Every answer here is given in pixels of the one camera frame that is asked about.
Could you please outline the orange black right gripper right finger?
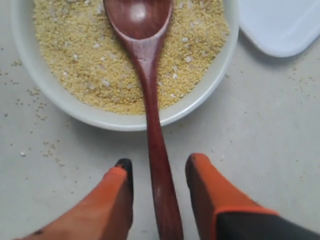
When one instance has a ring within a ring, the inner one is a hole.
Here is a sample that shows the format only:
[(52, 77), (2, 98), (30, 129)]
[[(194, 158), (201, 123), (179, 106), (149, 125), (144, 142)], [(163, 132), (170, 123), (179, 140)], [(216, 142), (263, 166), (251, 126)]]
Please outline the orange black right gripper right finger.
[(198, 235), (202, 240), (318, 240), (314, 231), (294, 224), (250, 199), (202, 153), (191, 154), (185, 175)]

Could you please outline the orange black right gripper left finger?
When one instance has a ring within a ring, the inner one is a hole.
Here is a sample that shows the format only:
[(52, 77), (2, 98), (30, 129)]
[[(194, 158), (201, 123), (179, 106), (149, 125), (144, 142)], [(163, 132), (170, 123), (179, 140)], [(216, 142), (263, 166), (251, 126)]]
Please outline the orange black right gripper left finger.
[(26, 240), (125, 240), (133, 224), (133, 168), (119, 159), (70, 210), (25, 236)]

